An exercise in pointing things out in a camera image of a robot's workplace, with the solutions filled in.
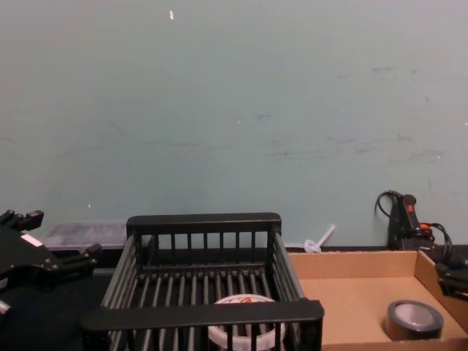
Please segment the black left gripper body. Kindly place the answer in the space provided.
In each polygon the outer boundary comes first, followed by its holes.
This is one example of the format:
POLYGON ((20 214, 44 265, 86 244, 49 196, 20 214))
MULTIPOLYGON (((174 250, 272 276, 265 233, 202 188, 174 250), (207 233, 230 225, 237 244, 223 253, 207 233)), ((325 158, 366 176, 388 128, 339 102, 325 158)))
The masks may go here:
POLYGON ((1 290, 24 283, 47 284, 58 269, 58 258, 41 241, 16 230, 1 230, 1 290))

